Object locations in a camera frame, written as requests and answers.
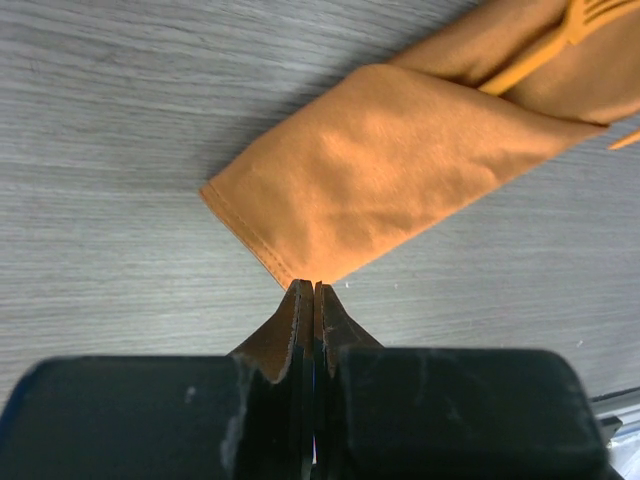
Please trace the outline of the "orange plastic spoon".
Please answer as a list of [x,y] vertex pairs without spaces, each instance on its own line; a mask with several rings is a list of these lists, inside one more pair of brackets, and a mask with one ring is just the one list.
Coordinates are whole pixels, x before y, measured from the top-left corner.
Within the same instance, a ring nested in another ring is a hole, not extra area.
[[626,146],[629,146],[633,143],[636,143],[640,140],[640,130],[636,130],[618,140],[613,142],[608,149],[609,150],[619,150]]

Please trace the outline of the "orange plastic fork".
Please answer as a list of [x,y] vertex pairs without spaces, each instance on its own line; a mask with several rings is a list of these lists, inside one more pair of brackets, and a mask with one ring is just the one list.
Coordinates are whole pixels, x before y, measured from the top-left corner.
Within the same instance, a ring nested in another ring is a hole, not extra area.
[[479,87],[481,92],[500,96],[567,46],[576,46],[611,22],[639,9],[636,0],[568,1],[560,25],[538,44],[518,57],[505,70]]

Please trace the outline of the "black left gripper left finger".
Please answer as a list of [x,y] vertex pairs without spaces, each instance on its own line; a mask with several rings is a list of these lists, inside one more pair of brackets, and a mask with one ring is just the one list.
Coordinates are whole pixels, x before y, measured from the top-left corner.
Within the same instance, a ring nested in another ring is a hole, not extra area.
[[295,281],[224,356],[40,361],[1,415],[5,479],[307,479],[313,297]]

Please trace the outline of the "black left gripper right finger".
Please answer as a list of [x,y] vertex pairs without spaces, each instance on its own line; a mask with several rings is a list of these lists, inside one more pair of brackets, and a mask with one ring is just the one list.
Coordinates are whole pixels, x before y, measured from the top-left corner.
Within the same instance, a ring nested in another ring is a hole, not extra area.
[[314,301],[317,479],[614,479],[583,384],[555,352],[391,348],[332,287]]

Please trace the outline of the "orange satin napkin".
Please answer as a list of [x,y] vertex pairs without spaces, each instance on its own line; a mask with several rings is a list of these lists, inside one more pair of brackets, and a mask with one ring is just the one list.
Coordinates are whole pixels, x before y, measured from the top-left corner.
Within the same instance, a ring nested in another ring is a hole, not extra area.
[[353,71],[202,188],[282,286],[330,283],[639,110],[639,9],[500,96],[568,1],[484,1]]

